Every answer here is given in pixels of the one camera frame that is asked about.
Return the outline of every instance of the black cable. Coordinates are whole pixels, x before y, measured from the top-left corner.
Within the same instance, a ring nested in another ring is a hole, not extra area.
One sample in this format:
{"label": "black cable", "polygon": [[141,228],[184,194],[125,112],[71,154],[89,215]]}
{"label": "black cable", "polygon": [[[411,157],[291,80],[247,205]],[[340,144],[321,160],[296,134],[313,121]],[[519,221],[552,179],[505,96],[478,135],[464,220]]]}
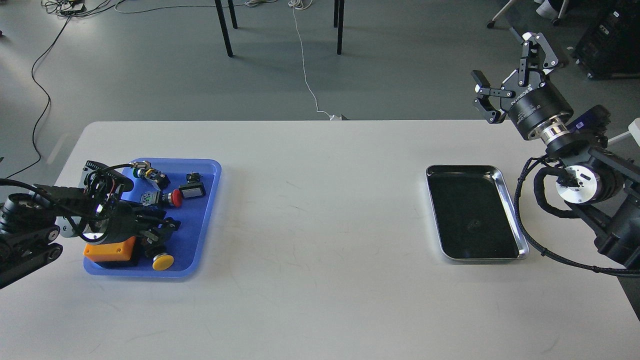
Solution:
{"label": "black cable", "polygon": [[545,177],[547,175],[557,176],[558,178],[570,177],[569,173],[567,173],[563,168],[541,168],[533,179],[533,194],[536,196],[538,206],[555,217],[580,218],[575,212],[573,212],[573,210],[560,210],[547,202],[547,197],[545,195]]}
{"label": "black cable", "polygon": [[527,232],[527,230],[524,228],[524,225],[522,224],[522,218],[520,217],[520,196],[522,195],[522,186],[524,184],[525,179],[527,178],[527,175],[529,175],[531,171],[534,168],[536,168],[540,163],[547,165],[546,157],[530,158],[529,160],[527,160],[524,167],[522,168],[520,177],[518,178],[516,191],[513,196],[513,209],[515,213],[516,223],[518,224],[518,227],[520,228],[520,231],[524,235],[525,239],[527,239],[527,242],[529,242],[531,246],[533,246],[536,250],[540,251],[540,254],[542,256],[546,256],[550,259],[553,259],[565,265],[574,266],[577,268],[583,268],[586,270],[591,270],[596,273],[602,273],[602,274],[607,274],[607,275],[616,276],[616,277],[640,277],[640,270],[629,270],[629,269],[622,269],[622,268],[602,268],[599,266],[585,265],[582,263],[575,262],[573,260],[569,260],[567,258],[564,258],[556,254],[555,252],[552,252],[551,250],[542,246],[540,243],[538,243],[536,240],[533,239],[533,237]]}
{"label": "black cable", "polygon": [[44,51],[44,53],[42,53],[42,55],[40,55],[36,59],[36,61],[33,62],[33,65],[31,66],[31,79],[47,95],[47,104],[45,105],[44,110],[42,110],[42,113],[38,117],[38,120],[36,121],[35,125],[33,126],[33,131],[31,132],[31,143],[33,144],[33,148],[35,149],[36,153],[38,154],[38,159],[34,163],[32,163],[31,165],[27,166],[26,168],[23,168],[22,170],[18,170],[16,172],[14,172],[13,174],[7,176],[6,177],[7,179],[9,179],[11,176],[17,175],[17,174],[27,170],[28,168],[32,167],[33,165],[36,165],[37,163],[40,162],[40,160],[42,160],[42,154],[40,154],[40,151],[38,150],[38,147],[36,146],[36,127],[38,127],[38,124],[42,120],[42,117],[47,112],[47,109],[49,109],[49,105],[51,105],[51,96],[49,95],[49,93],[46,90],[44,90],[44,87],[42,87],[42,85],[40,85],[40,83],[36,80],[35,67],[36,67],[36,64],[38,63],[38,61],[40,59],[42,59],[45,55],[47,55],[49,53],[49,51],[51,51],[51,49],[53,49],[53,46],[56,45],[56,42],[60,38],[60,35],[62,35],[62,31],[65,30],[65,28],[67,27],[67,24],[69,23],[70,20],[71,20],[71,18],[67,18],[67,21],[65,21],[65,24],[62,26],[62,29],[60,29],[60,32],[58,33],[56,38],[53,40],[53,43],[51,43],[51,45]]}

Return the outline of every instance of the table leg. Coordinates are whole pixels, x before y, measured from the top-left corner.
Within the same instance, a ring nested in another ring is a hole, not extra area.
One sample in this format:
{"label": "table leg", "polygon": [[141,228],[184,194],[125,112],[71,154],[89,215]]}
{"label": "table leg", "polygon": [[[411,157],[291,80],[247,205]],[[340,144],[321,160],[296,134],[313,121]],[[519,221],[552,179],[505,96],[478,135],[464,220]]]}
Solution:
{"label": "table leg", "polygon": [[333,27],[338,27],[338,0],[333,0]]}
{"label": "table leg", "polygon": [[236,8],[234,7],[234,0],[229,1],[229,12],[231,13],[231,25],[234,29],[238,28],[238,23],[236,21]]}
{"label": "table leg", "polygon": [[225,47],[227,48],[227,55],[234,57],[233,51],[231,51],[231,42],[229,41],[229,32],[227,31],[227,22],[225,21],[225,14],[222,12],[221,0],[216,1],[216,11],[218,12],[218,19],[220,20],[220,29],[222,29],[222,37],[225,39]]}
{"label": "table leg", "polygon": [[339,0],[338,9],[338,55],[342,55],[342,27],[344,23],[344,0]]}

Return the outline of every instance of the black cable sleeve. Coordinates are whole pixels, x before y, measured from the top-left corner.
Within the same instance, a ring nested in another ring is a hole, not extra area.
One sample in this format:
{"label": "black cable sleeve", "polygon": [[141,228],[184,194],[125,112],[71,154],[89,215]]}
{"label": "black cable sleeve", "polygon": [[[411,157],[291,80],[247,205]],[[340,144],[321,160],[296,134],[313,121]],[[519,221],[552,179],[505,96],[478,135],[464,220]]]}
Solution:
{"label": "black cable sleeve", "polygon": [[569,265],[577,268],[583,268],[586,270],[591,270],[592,272],[595,272],[595,273],[602,273],[602,274],[616,276],[616,277],[640,277],[640,270],[629,270],[624,268],[601,268],[598,266],[585,265],[573,260],[569,260],[567,258],[564,258],[556,254],[555,252],[552,252],[551,250],[547,249],[546,247],[538,243],[536,240],[534,240],[534,238],[525,229],[522,223],[522,218],[520,217],[520,197],[522,196],[522,186],[524,184],[524,181],[527,178],[527,175],[529,175],[529,173],[531,173],[531,171],[540,163],[546,164],[544,161],[544,158],[531,158],[527,160],[524,167],[522,168],[522,173],[520,173],[520,177],[518,178],[518,182],[516,185],[516,190],[513,195],[513,211],[515,214],[516,223],[518,224],[518,228],[524,235],[525,239],[527,239],[527,242],[536,250],[540,251],[540,254],[542,256],[546,256],[550,259],[553,259],[565,265]]}
{"label": "black cable sleeve", "polygon": [[560,210],[547,202],[545,195],[545,177],[547,175],[566,177],[568,173],[565,169],[555,167],[543,167],[538,170],[533,179],[533,194],[536,196],[538,206],[547,213],[559,218],[579,218],[573,210]]}

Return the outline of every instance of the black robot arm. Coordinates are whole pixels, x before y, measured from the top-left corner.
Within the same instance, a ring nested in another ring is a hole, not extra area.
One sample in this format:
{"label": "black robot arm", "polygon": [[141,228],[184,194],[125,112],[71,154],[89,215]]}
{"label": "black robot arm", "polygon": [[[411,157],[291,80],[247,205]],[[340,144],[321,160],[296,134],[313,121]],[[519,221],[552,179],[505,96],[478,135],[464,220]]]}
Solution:
{"label": "black robot arm", "polygon": [[[87,161],[77,188],[0,179],[0,186],[30,191],[11,194],[0,204],[0,288],[58,259],[62,246],[54,241],[59,234],[78,236],[91,245],[140,237],[146,256],[163,254],[164,243],[180,222],[166,218],[163,210],[122,200],[121,195],[133,189],[133,182],[116,171],[124,167],[134,168],[140,177],[159,175],[146,161],[114,167]],[[155,183],[155,178],[147,179]]]}
{"label": "black robot arm", "polygon": [[[502,122],[508,114],[524,140],[543,140],[547,155],[540,158],[544,159],[541,162],[558,164],[543,168],[536,175],[534,194],[538,204],[555,216],[581,218],[594,230],[598,252],[630,269],[628,273],[615,271],[609,274],[638,275],[640,168],[605,150],[609,112],[604,107],[594,106],[570,122],[573,109],[549,78],[551,71],[567,63],[566,57],[555,51],[541,33],[528,33],[523,39],[520,65],[500,88],[491,88],[482,72],[473,71],[477,83],[474,105],[489,123]],[[499,108],[491,104],[492,97],[500,101]],[[571,210],[556,209],[547,203],[543,179],[548,175],[557,177],[556,190]],[[593,206],[610,199],[623,188],[627,198],[612,217]],[[597,272],[611,270],[581,267]]]}

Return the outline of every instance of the wire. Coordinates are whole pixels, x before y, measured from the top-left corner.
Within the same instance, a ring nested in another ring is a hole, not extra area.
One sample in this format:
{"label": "wire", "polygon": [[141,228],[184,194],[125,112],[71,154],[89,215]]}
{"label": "wire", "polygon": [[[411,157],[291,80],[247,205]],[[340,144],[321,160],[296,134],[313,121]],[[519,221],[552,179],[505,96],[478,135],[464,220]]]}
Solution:
{"label": "wire", "polygon": [[14,172],[13,174],[7,176],[6,178],[9,179],[14,175],[17,175],[27,169],[29,169],[30,167],[32,167],[33,165],[36,165],[37,163],[40,162],[40,160],[42,160],[42,154],[40,154],[40,150],[38,150],[38,147],[36,146],[36,128],[38,127],[38,124],[40,123],[40,121],[42,120],[42,117],[44,116],[44,114],[47,112],[47,110],[49,109],[49,105],[51,105],[51,96],[49,95],[49,93],[44,90],[44,87],[42,87],[42,85],[36,80],[35,77],[35,67],[36,64],[38,63],[38,61],[40,61],[40,59],[42,59],[44,56],[46,56],[47,54],[49,54],[49,52],[51,51],[51,49],[53,49],[53,46],[56,45],[56,42],[58,41],[58,39],[60,38],[60,35],[62,35],[62,31],[65,30],[65,28],[67,27],[67,24],[69,23],[69,20],[71,20],[70,17],[67,17],[67,21],[65,21],[65,24],[62,26],[62,29],[60,29],[60,32],[58,33],[58,35],[56,36],[56,38],[53,40],[53,43],[51,43],[51,45],[44,51],[44,53],[42,53],[42,55],[40,55],[36,61],[33,62],[33,65],[31,66],[31,79],[33,80],[33,82],[36,83],[36,85],[38,85],[38,87],[40,87],[40,89],[42,89],[42,91],[44,91],[44,93],[47,95],[47,104],[44,107],[44,110],[42,110],[42,113],[40,114],[40,116],[38,117],[38,120],[36,121],[35,125],[33,125],[33,130],[31,132],[31,144],[33,144],[33,148],[35,149],[36,153],[38,154],[38,159],[32,163],[31,165],[23,168],[22,170],[18,170],[16,172]]}
{"label": "wire", "polygon": [[314,92],[311,91],[311,86],[309,86],[309,82],[307,81],[307,69],[305,68],[305,48],[302,45],[302,36],[300,35],[300,30],[298,29],[298,20],[296,19],[296,10],[304,10],[304,9],[296,9],[296,7],[294,7],[291,4],[291,1],[289,1],[289,6],[291,6],[291,9],[293,11],[293,20],[296,23],[296,31],[298,32],[298,38],[300,39],[300,51],[302,52],[302,71],[305,74],[305,84],[307,84],[307,88],[309,89],[309,92],[311,93],[311,96],[314,97],[314,101],[316,102],[316,113],[325,113],[326,116],[329,117],[329,120],[331,120],[331,115],[329,115],[329,113],[327,113],[326,111],[320,110],[318,108],[318,99],[317,99],[316,95],[314,94]]}
{"label": "wire", "polygon": [[306,10],[314,3],[314,0],[310,0],[309,4],[305,5],[302,0],[289,0],[289,7],[294,8],[295,10]]}
{"label": "wire", "polygon": [[59,0],[59,1],[47,1],[45,3],[40,0],[40,6],[46,9],[47,13],[54,13],[60,17],[75,17],[75,18],[84,18],[87,16],[97,15],[101,12],[105,12],[110,8],[115,7],[117,4],[122,3],[124,0],[118,0],[118,2],[114,5],[108,6],[111,3],[111,0],[103,0],[100,4],[98,4],[95,8],[90,10],[85,10],[83,12],[76,13],[63,13],[73,9],[74,4],[69,0]]}
{"label": "wire", "polygon": [[253,8],[253,7],[258,6],[258,5],[262,4],[262,3],[275,3],[276,1],[278,1],[278,0],[246,0],[244,2],[244,5],[248,6],[250,8]]}
{"label": "wire", "polygon": [[542,246],[540,243],[534,240],[534,238],[527,232],[527,230],[524,228],[524,225],[522,224],[522,218],[520,217],[520,196],[522,195],[522,185],[524,184],[524,181],[527,178],[527,175],[529,175],[531,171],[535,167],[537,167],[539,164],[544,164],[545,166],[548,166],[547,159],[548,158],[546,156],[543,156],[540,158],[530,158],[529,160],[527,160],[524,167],[522,168],[520,177],[518,178],[516,191],[513,196],[513,209],[515,213],[516,223],[518,224],[518,227],[520,228],[525,239],[527,239],[527,241],[531,244],[531,246],[533,246],[536,250],[540,251],[540,254],[542,256],[547,256],[548,258],[553,259],[565,265],[574,266],[577,268],[583,268],[586,270],[591,270],[596,273],[602,273],[602,274],[607,274],[607,275],[616,276],[616,277],[640,277],[640,270],[629,270],[629,269],[622,269],[622,268],[601,268],[599,266],[585,265],[585,264],[581,264],[581,263],[577,263],[575,261],[569,260],[567,258],[564,258],[556,254],[555,252],[552,252],[546,247]]}
{"label": "wire", "polygon": [[[135,12],[123,12],[123,11],[120,11],[120,10],[118,9],[118,5],[120,5],[120,4],[122,4],[122,3],[124,3],[125,1],[126,1],[126,0],[121,0],[121,1],[119,1],[113,9],[114,9],[115,11],[119,12],[119,13],[146,13],[146,12],[152,12],[152,11],[155,11],[155,10],[161,10],[161,9],[175,9],[175,8],[215,8],[215,7],[216,7],[215,5],[176,5],[176,6],[162,6],[162,7],[159,7],[159,8],[146,9],[146,10],[140,10],[140,11],[135,11]],[[275,1],[278,1],[278,0],[274,0],[274,1],[265,1],[265,3],[273,3],[273,2],[275,2]],[[244,4],[234,4],[234,7],[236,7],[236,6],[249,6],[249,7],[253,7],[253,6],[257,5],[257,3],[256,3],[256,4],[253,4],[253,5],[248,5],[247,3],[249,3],[249,1],[245,2]]]}

